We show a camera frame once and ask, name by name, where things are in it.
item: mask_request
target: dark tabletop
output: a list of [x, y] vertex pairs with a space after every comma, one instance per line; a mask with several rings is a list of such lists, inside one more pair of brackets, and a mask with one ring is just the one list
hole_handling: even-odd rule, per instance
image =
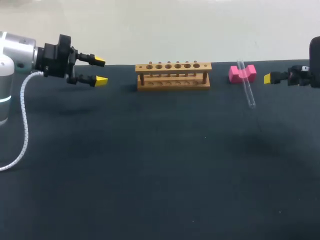
[[[29, 146], [0, 173], [1, 240], [320, 238], [320, 89], [263, 85], [308, 61], [255, 62], [256, 109], [232, 63], [209, 91], [137, 92], [134, 66], [79, 66], [103, 88], [31, 80]], [[23, 144], [16, 76], [1, 165]]]

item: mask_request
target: pink block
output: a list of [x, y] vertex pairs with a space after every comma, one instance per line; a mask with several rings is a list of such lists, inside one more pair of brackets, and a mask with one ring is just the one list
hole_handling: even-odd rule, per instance
[[232, 84], [242, 83], [242, 79], [246, 76], [250, 83], [253, 83], [257, 76], [254, 65], [248, 65], [244, 70], [239, 70], [237, 66], [231, 66], [229, 70], [229, 80]]

